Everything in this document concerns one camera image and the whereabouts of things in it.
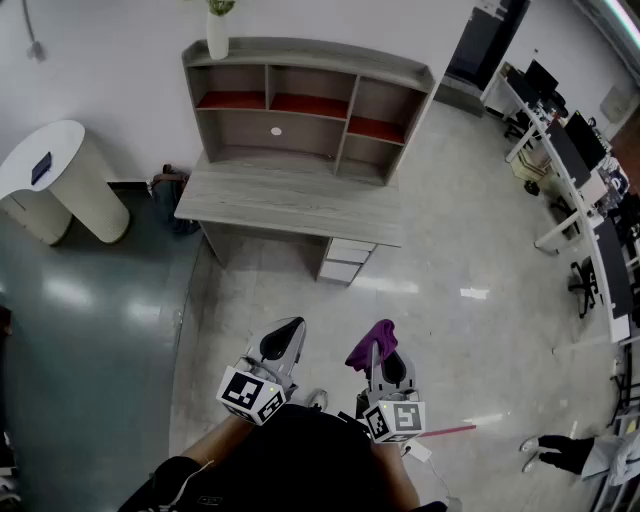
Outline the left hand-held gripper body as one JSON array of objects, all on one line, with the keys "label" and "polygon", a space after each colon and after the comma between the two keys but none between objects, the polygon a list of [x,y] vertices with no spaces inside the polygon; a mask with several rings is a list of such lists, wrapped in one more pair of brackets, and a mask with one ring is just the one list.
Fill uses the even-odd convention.
[{"label": "left hand-held gripper body", "polygon": [[231,414],[262,426],[297,388],[292,372],[299,358],[298,350],[288,349],[282,358],[270,360],[250,346],[235,366],[226,368],[216,399]]}]

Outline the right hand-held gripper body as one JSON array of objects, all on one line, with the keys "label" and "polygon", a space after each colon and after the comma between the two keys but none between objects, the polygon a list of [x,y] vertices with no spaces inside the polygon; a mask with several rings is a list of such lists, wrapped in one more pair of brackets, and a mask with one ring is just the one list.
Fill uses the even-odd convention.
[{"label": "right hand-held gripper body", "polygon": [[370,393],[364,422],[374,443],[404,443],[425,432],[425,402],[414,388]]}]

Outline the purple wiping cloth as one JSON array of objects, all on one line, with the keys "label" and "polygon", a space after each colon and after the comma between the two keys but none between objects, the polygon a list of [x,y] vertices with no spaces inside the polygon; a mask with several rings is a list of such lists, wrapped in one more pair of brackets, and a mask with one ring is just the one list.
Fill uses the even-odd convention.
[{"label": "purple wiping cloth", "polygon": [[345,360],[345,365],[356,372],[369,371],[372,367],[372,351],[376,347],[378,355],[386,360],[397,348],[395,324],[390,319],[383,319],[374,324],[368,333],[354,347]]}]

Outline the grey wooden shelf unit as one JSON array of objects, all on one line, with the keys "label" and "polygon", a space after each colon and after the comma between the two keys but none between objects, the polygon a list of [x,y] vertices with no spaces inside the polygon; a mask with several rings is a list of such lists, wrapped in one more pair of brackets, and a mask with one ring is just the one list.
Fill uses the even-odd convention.
[{"label": "grey wooden shelf unit", "polygon": [[209,162],[290,153],[370,164],[386,184],[434,86],[424,63],[321,40],[233,37],[218,61],[197,40],[181,60]]}]

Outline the person's right forearm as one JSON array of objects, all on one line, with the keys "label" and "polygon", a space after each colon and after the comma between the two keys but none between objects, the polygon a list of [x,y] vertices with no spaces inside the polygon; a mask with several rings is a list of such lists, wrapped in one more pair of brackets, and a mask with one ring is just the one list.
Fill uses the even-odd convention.
[{"label": "person's right forearm", "polygon": [[418,493],[406,471],[396,444],[371,444],[383,480],[386,502],[395,512],[411,512],[420,506]]}]

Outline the person's left forearm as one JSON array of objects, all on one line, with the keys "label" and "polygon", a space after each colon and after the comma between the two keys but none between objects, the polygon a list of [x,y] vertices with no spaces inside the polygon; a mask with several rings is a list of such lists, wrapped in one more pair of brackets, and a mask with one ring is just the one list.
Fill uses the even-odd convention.
[{"label": "person's left forearm", "polygon": [[228,416],[200,440],[188,447],[182,457],[200,466],[220,463],[253,431],[255,425],[235,415]]}]

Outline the grey wood-grain board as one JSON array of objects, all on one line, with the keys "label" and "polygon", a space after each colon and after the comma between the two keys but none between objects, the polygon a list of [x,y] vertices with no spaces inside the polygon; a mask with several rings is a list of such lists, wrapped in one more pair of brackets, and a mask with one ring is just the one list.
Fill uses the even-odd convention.
[{"label": "grey wood-grain board", "polygon": [[[403,242],[396,182],[386,184],[370,164],[334,166],[290,153],[228,153],[215,163],[200,157],[175,215],[200,224],[220,263],[233,235],[317,244],[317,280],[344,285],[377,248]],[[319,277],[334,237],[376,245],[350,283]]]}]

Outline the white power adapter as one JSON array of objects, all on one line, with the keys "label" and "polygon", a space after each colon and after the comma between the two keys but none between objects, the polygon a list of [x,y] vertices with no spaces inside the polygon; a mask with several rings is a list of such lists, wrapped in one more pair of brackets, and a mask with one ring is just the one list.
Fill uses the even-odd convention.
[{"label": "white power adapter", "polygon": [[421,463],[427,463],[430,461],[432,452],[419,441],[411,439],[403,444],[401,448],[401,455],[411,455]]}]

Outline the black flat device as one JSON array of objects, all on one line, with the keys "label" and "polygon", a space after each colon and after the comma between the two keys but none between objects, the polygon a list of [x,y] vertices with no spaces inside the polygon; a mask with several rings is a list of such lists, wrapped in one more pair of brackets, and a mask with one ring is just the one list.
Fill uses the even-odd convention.
[{"label": "black flat device", "polygon": [[347,424],[351,425],[354,428],[358,428],[360,431],[362,431],[366,436],[369,435],[369,429],[368,427],[362,423],[361,421],[352,418],[351,416],[347,415],[345,412],[340,411],[337,414],[337,417],[341,420],[343,420],[344,422],[346,422]]}]

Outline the person's black clothed torso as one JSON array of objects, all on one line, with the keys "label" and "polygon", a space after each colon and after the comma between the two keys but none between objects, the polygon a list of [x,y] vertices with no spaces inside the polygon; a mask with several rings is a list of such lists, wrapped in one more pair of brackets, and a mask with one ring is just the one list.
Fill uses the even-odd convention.
[{"label": "person's black clothed torso", "polygon": [[118,512],[395,512],[372,443],[336,416],[287,404],[220,463],[167,459]]}]

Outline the dark backpack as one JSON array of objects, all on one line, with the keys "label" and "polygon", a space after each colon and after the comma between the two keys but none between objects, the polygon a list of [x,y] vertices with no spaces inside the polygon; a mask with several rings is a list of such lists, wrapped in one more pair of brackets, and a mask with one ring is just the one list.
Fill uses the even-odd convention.
[{"label": "dark backpack", "polygon": [[189,181],[189,175],[164,164],[162,171],[147,182],[154,212],[163,226],[177,235],[190,235],[200,229],[193,220],[177,218],[175,211]]}]

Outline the black office chair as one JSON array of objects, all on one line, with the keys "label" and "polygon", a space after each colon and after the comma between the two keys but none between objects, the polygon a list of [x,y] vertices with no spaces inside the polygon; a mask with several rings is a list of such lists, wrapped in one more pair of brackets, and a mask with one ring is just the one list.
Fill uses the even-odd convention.
[{"label": "black office chair", "polygon": [[582,293],[583,302],[579,318],[584,319],[587,313],[594,309],[596,297],[599,295],[592,259],[587,257],[581,263],[572,262],[570,270],[572,281],[567,289],[569,292]]},{"label": "black office chair", "polygon": [[505,138],[520,139],[528,131],[530,119],[522,110],[517,111],[513,117],[506,119],[507,129],[504,132]]},{"label": "black office chair", "polygon": [[[557,224],[569,218],[577,210],[569,206],[563,196],[558,196],[555,200],[549,203],[549,209],[552,217]],[[573,222],[569,227],[566,227],[562,234],[566,239],[571,239],[575,235],[580,233],[580,228],[577,222]]]}]

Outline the tan cardboard box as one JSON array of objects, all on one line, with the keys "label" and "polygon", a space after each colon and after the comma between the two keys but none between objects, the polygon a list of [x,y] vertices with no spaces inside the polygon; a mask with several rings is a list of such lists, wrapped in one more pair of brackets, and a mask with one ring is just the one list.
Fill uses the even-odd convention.
[{"label": "tan cardboard box", "polygon": [[515,177],[523,181],[539,182],[548,174],[547,165],[536,164],[528,149],[521,149],[510,162]]}]

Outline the white black equipment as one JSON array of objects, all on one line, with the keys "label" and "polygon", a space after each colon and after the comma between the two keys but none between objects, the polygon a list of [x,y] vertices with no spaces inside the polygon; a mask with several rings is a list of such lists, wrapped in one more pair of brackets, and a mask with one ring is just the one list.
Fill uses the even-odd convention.
[{"label": "white black equipment", "polygon": [[17,488],[17,466],[9,437],[0,434],[0,512],[24,512]]}]

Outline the dark blue notebook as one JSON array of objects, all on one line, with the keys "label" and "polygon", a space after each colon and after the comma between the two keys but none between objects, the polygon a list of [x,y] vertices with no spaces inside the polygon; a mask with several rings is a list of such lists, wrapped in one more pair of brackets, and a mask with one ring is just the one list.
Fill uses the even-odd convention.
[{"label": "dark blue notebook", "polygon": [[34,186],[51,168],[52,154],[47,152],[44,157],[32,168],[31,182]]}]

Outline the row of black monitors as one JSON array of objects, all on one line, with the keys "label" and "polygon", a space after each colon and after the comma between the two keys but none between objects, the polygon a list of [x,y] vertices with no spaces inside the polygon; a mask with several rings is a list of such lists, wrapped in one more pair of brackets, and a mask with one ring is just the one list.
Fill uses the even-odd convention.
[{"label": "row of black monitors", "polygon": [[634,309],[632,285],[614,216],[628,194],[626,174],[578,111],[562,122],[547,111],[549,99],[540,96],[517,69],[507,68],[502,80],[541,136],[553,169],[573,197],[576,214],[592,223],[607,279],[598,289],[609,293],[612,317],[629,317]]}]

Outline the white vase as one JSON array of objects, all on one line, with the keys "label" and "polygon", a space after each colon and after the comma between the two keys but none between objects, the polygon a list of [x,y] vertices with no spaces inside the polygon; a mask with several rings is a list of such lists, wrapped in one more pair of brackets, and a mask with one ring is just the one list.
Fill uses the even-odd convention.
[{"label": "white vase", "polygon": [[210,58],[214,61],[225,59],[229,53],[229,36],[224,16],[207,13],[206,40]]}]

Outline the black partition panel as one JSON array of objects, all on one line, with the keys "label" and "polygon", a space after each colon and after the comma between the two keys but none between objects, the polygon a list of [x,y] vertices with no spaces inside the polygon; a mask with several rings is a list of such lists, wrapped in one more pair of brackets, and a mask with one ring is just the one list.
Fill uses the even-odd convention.
[{"label": "black partition panel", "polygon": [[445,75],[484,90],[530,4],[531,0],[475,0]]}]

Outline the metal frame rack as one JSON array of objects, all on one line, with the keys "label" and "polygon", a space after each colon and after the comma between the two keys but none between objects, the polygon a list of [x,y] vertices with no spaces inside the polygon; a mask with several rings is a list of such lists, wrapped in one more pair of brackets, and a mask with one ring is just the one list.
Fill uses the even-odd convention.
[{"label": "metal frame rack", "polygon": [[[622,366],[612,377],[618,401],[610,426],[618,435],[640,431],[640,370],[636,371],[632,345],[625,345]],[[607,492],[605,512],[630,512],[640,500],[640,474]]]}]

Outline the white ribbed pedestal table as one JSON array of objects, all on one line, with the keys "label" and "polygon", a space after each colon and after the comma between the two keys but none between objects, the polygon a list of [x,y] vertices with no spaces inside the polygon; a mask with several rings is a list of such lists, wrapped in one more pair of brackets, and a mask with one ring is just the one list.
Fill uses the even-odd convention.
[{"label": "white ribbed pedestal table", "polygon": [[[50,170],[34,185],[32,168],[50,152]],[[79,220],[105,244],[126,233],[131,216],[104,179],[109,165],[74,120],[52,122],[26,137],[0,164],[0,212],[47,245]]]}]

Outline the grey wall panel box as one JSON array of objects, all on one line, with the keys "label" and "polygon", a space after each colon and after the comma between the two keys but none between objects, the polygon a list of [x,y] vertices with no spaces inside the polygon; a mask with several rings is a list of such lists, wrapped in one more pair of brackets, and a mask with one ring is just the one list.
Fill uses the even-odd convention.
[{"label": "grey wall panel box", "polygon": [[633,98],[640,92],[636,86],[622,88],[613,85],[600,104],[600,111],[610,123],[620,122],[631,108]]}]

